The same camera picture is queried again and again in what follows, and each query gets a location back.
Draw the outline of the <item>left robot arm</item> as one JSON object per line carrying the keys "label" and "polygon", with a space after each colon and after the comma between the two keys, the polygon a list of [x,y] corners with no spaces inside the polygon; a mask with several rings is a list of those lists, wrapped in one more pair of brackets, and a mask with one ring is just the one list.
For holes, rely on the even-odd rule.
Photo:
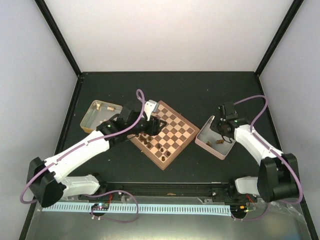
{"label": "left robot arm", "polygon": [[120,113],[103,121],[87,137],[63,152],[41,160],[30,161],[26,187],[34,195],[34,201],[43,208],[50,207],[62,198],[77,195],[92,195],[103,199],[108,192],[104,181],[97,173],[70,177],[69,174],[103,152],[128,140],[129,135],[146,133],[157,136],[166,121],[153,114],[159,103],[148,100],[142,106],[137,102],[127,103]]}

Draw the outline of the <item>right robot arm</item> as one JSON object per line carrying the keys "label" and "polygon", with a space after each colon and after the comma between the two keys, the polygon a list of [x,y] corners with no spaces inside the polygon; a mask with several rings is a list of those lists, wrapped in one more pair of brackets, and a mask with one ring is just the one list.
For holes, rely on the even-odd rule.
{"label": "right robot arm", "polygon": [[293,198],[297,198],[297,203],[301,202],[303,191],[295,155],[272,146],[245,118],[225,120],[212,117],[210,129],[241,144],[259,165],[257,177],[237,178],[234,185],[228,187],[230,200],[238,202],[249,194],[267,203]]}

